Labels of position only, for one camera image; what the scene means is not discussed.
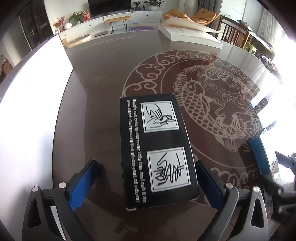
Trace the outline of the flat white box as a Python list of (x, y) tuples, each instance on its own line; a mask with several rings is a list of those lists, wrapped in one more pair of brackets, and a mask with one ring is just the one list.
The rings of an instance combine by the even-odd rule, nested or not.
[(200, 25), (191, 20), (170, 17), (158, 25), (158, 30), (170, 41), (195, 43), (217, 49), (223, 47), (223, 43), (210, 33), (219, 33), (217, 30)]

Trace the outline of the red flowers in vase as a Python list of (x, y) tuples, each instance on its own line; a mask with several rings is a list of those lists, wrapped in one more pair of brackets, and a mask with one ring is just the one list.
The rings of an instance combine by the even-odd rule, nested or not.
[(57, 18), (57, 20), (53, 23), (53, 27), (57, 30), (58, 33), (63, 31), (63, 25), (65, 22), (65, 16)]

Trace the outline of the white tv cabinet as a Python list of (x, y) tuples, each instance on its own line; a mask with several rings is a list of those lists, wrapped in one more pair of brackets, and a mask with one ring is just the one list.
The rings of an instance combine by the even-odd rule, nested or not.
[(101, 16), (92, 20), (75, 25), (59, 34), (61, 40), (70, 42), (84, 35), (96, 35), (129, 31), (137, 26), (156, 26), (163, 20), (161, 11), (130, 11), (119, 14)]

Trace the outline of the wooden dining chair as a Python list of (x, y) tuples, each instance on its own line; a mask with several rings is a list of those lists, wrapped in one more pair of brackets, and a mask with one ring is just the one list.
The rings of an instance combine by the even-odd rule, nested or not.
[(250, 30), (226, 16), (222, 16), (219, 22), (219, 33), (216, 38), (243, 49), (250, 36)]

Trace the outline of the purple mat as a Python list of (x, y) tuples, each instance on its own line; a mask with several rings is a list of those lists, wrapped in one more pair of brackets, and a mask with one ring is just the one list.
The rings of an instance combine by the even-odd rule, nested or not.
[(154, 30), (155, 28), (150, 26), (137, 26), (129, 29), (130, 32), (142, 32), (142, 31), (154, 31)]

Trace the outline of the white cardboard box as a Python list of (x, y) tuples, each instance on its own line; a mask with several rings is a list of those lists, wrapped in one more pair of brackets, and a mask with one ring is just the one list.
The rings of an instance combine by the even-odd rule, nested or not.
[(1, 84), (1, 222), (21, 240), (34, 186), (53, 187), (53, 146), (60, 134), (77, 140), (71, 167), (84, 162), (83, 114), (87, 94), (58, 35), (34, 49)]

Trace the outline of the dark glass display cabinet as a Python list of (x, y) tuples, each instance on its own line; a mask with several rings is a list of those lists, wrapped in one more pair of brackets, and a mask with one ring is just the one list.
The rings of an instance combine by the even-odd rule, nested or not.
[(32, 1), (21, 12), (20, 21), (31, 49), (35, 49), (54, 35), (43, 0)]

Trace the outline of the potted green plant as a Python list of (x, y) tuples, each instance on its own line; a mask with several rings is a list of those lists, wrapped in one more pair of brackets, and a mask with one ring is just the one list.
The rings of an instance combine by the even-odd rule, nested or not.
[(164, 4), (163, 0), (148, 0), (144, 1), (144, 4), (149, 6), (150, 11), (156, 11), (158, 8), (162, 7)]

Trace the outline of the black television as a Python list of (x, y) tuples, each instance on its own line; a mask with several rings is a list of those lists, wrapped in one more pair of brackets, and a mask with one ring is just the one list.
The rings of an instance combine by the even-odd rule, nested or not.
[(131, 0), (90, 0), (88, 5), (91, 16), (99, 16), (132, 8)]

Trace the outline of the orange lounge chair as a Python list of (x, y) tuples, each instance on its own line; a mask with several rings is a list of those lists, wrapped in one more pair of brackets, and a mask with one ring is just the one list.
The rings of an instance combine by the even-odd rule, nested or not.
[(200, 25), (206, 26), (206, 25), (212, 23), (214, 20), (216, 20), (219, 15), (217, 15), (213, 11), (209, 11), (209, 10), (204, 9), (204, 8), (199, 9), (197, 11), (196, 15), (193, 15), (193, 16), (188, 16), (186, 14), (183, 14), (183, 13), (181, 13), (180, 11), (178, 11), (176, 9), (172, 9), (172, 10), (168, 11), (167, 13), (163, 14), (164, 20), (167, 20), (172, 16), (177, 17), (177, 18), (181, 18), (181, 19), (185, 19), (185, 20), (188, 20), (188, 21), (192, 21), (192, 22), (198, 23)]

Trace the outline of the black instruction box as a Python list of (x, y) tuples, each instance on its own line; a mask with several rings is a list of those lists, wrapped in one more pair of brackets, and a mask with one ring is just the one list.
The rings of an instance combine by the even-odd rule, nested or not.
[(120, 140), (127, 210), (199, 196), (188, 133), (173, 93), (122, 97)]

